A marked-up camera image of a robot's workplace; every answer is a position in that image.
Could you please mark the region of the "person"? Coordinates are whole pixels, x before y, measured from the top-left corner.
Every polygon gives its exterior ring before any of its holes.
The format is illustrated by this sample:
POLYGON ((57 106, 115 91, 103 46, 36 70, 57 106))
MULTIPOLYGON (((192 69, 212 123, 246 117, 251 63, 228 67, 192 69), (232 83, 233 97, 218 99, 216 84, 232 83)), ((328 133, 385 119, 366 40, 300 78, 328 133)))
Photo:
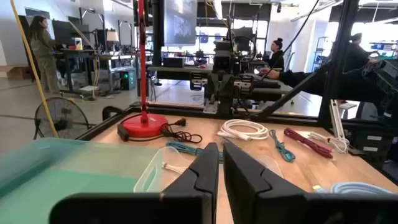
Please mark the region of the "person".
POLYGON ((53 55, 55 41, 48 32, 48 24, 45 17, 33 17, 29 26, 29 43, 39 66, 44 91, 59 94, 56 61, 53 55))
MULTIPOLYGON (((343 77, 340 79, 340 89, 339 94, 344 98, 354 98, 356 92, 355 88, 359 88, 359 84, 363 85, 366 82, 361 78, 360 68, 363 68, 369 62, 376 63, 377 60, 371 60, 369 56, 373 52, 367 52, 361 48, 360 43, 362 39, 362 33, 357 33, 350 38, 350 43, 346 49, 347 59, 345 62, 345 68, 343 70, 343 77)), ((280 72, 271 70, 270 68, 263 68, 260 71, 260 75, 267 75, 268 79, 279 80, 285 85, 290 87, 295 87, 300 82, 304 81, 310 73, 304 72, 292 72, 291 70, 287 72, 280 72)))
POLYGON ((268 64, 270 67, 279 68, 281 70, 284 69, 284 51, 282 50, 282 47, 283 39, 280 37, 271 43, 272 55, 268 60, 268 64))

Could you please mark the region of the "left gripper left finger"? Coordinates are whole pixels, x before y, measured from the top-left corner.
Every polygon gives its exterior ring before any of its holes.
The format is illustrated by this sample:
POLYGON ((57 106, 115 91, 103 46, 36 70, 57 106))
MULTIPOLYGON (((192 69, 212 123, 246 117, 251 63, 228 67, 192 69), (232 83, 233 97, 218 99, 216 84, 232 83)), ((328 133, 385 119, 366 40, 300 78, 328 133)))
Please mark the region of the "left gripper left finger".
POLYGON ((159 193, 84 193, 61 199, 49 224, 215 224, 219 150, 203 154, 159 193))

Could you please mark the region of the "black storage crate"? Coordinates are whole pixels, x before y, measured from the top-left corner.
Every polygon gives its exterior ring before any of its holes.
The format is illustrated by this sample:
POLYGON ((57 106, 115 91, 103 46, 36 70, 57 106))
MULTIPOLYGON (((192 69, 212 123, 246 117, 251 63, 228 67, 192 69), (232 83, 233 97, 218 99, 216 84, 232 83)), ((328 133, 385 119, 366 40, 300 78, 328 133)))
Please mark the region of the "black storage crate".
POLYGON ((350 148, 360 151, 372 163, 383 163, 398 137, 398 128, 381 124, 343 123, 343 130, 350 148))

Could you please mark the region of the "black floor fan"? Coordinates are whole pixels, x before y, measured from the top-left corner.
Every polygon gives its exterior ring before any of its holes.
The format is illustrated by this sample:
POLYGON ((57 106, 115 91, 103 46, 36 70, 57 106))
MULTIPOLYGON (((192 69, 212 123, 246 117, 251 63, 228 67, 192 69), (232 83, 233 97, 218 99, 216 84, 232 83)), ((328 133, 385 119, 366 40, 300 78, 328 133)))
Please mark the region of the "black floor fan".
MULTIPOLYGON (((76 103, 62 97, 48 98, 46 103, 59 138, 76 139, 91 128, 86 115, 76 103)), ((54 137, 43 103, 35 111, 34 124, 34 139, 54 137)))

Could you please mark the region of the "black mini computer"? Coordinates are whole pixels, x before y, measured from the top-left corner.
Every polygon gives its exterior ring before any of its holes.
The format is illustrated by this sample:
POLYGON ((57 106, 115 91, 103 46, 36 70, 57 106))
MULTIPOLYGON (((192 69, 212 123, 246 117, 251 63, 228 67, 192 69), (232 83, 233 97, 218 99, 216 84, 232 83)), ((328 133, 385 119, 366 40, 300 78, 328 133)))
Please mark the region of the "black mini computer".
POLYGON ((164 57, 163 66, 171 68, 183 68, 185 59, 183 57, 164 57))

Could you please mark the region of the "background work desk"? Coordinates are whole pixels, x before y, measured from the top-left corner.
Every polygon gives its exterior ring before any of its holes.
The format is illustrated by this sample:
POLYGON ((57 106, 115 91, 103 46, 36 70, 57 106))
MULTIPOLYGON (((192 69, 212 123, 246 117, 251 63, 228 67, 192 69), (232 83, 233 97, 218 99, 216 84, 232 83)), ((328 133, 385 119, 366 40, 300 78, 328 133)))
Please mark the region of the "background work desk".
POLYGON ((100 64, 101 61, 106 61, 107 65, 107 73, 108 79, 106 80, 109 84, 108 94, 114 93, 114 80, 113 75, 115 73, 120 73, 123 71, 134 70, 136 77, 136 85, 137 85, 137 66, 138 61, 136 60, 136 55, 119 55, 119 56, 110 56, 110 55, 98 55, 94 50, 72 50, 72 49, 61 49, 58 52, 54 53, 54 56, 59 59, 65 60, 66 65, 66 77, 67 77, 67 87, 68 89, 61 89, 61 93, 71 93, 75 95, 83 94, 84 92, 92 92, 93 95, 97 91, 100 91, 98 88, 99 83, 105 82, 105 80, 100 80, 100 64), (70 59, 71 58, 80 58, 85 61, 86 66, 86 76, 88 80, 88 85, 76 90, 73 88, 72 83, 72 73, 70 70, 70 59), (131 65, 125 67, 111 67, 112 60, 121 60, 121 59, 129 59, 131 65))

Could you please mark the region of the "white metal bracket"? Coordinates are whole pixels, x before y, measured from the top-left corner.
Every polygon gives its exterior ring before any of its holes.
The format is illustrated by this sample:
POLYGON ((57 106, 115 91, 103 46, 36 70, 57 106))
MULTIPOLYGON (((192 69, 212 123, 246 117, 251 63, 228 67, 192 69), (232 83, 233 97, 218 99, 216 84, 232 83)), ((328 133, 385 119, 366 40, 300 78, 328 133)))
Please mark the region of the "white metal bracket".
POLYGON ((345 138, 345 133, 343 129, 343 125, 341 122, 341 117, 340 117, 340 112, 339 112, 339 107, 338 103, 336 100, 330 100, 330 116, 331 116, 331 123, 333 126, 333 133, 335 135, 335 138, 345 138))

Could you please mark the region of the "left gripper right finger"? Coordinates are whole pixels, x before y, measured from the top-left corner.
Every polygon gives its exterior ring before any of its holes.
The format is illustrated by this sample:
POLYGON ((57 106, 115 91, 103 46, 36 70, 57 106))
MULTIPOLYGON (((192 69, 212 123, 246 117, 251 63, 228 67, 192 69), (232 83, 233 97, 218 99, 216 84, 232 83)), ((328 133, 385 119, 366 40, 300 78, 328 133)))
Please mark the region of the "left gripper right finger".
POLYGON ((230 142, 223 160, 234 224, 398 224, 398 195, 308 193, 230 142))

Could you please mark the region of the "green translucent plastic bin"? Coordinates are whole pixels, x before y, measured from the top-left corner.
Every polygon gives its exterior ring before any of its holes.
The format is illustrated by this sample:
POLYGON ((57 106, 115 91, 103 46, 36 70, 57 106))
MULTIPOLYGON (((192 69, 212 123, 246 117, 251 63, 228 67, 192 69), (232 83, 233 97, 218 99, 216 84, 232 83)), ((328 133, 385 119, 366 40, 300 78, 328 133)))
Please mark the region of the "green translucent plastic bin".
POLYGON ((0 153, 0 224, 47 224, 78 193, 132 192, 156 147, 43 138, 0 153))

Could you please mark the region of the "grey side desk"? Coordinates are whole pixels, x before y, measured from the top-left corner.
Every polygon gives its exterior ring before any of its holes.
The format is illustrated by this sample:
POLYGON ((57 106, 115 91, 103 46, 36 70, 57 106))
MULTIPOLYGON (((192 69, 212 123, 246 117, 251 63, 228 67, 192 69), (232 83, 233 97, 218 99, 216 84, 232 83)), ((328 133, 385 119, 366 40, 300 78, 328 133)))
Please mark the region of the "grey side desk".
MULTIPOLYGON (((204 68, 194 66, 179 67, 163 67, 151 65, 147 68, 150 72, 156 72, 157 78, 168 80, 191 80, 191 74, 200 74, 201 78, 207 78, 207 74, 212 72, 213 64, 207 64, 204 68)), ((256 101, 277 101, 280 97, 287 94, 292 88, 277 81, 263 80, 266 87, 257 86, 253 90, 249 100, 256 101)))

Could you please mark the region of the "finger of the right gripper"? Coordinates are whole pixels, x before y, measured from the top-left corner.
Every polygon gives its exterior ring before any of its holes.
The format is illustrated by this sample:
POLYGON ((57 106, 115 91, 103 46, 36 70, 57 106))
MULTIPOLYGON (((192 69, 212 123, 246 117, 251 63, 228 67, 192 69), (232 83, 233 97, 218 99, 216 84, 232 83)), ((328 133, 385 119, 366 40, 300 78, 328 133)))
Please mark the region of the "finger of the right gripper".
POLYGON ((230 74, 224 74, 222 79, 222 102, 232 103, 234 95, 234 76, 230 74))
POLYGON ((207 97, 206 97, 208 105, 213 105, 218 101, 218 87, 219 87, 218 74, 209 73, 208 83, 207 83, 207 97))

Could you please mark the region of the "computer monitor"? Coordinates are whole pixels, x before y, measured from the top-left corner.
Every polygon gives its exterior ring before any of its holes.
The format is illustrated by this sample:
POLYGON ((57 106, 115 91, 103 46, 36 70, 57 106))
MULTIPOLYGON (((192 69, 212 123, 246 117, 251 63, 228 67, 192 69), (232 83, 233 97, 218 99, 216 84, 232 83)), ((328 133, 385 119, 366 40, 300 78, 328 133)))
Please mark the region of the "computer monitor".
POLYGON ((164 45, 191 46, 196 43, 197 0, 164 0, 164 45))

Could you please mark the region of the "red desk lamp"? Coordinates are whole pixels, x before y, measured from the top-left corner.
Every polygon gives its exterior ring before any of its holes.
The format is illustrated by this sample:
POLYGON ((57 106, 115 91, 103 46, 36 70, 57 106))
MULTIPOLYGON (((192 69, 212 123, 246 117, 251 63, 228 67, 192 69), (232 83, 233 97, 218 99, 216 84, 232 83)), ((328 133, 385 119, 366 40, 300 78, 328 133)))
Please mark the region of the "red desk lamp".
POLYGON ((150 114, 147 111, 147 74, 146 74, 146 0, 138 0, 138 22, 139 22, 139 50, 141 69, 141 113, 135 114, 123 121, 122 127, 127 131, 130 138, 154 138, 162 134, 161 129, 167 123, 165 116, 150 114))

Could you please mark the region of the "black computer tower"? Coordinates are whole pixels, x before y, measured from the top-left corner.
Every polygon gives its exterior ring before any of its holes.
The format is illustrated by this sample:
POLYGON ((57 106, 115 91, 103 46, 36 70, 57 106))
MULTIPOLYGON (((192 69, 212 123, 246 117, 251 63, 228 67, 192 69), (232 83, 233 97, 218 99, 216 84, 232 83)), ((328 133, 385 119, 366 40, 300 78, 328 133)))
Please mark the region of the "black computer tower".
POLYGON ((120 86, 122 90, 133 90, 136 87, 134 70, 120 72, 120 86))

